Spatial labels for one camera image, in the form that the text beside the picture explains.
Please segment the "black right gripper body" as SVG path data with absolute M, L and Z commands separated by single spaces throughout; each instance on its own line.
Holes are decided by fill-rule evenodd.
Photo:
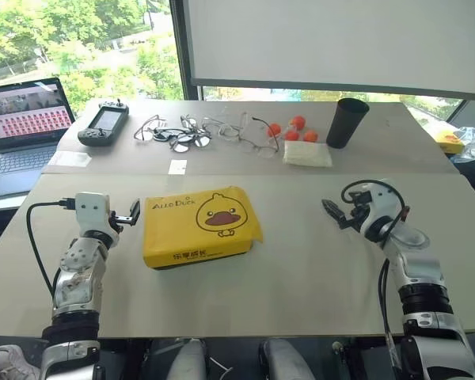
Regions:
M 356 231 L 360 231 L 361 225 L 370 214 L 371 192 L 370 191 L 351 191 L 348 193 L 350 199 L 347 199 L 342 193 L 340 198 L 344 203 L 352 204 L 354 207 L 350 211 L 350 219 L 343 217 L 339 221 L 339 227 L 344 230 L 352 227 Z

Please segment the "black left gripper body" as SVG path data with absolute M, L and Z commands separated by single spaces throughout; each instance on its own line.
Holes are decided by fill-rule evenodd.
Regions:
M 111 211 L 108 222 L 111 228 L 114 231 L 116 231 L 118 234 L 120 234 L 124 229 L 124 225 L 128 225 L 128 226 L 132 225 L 132 217 L 120 216 L 120 215 L 117 215 L 115 211 Z

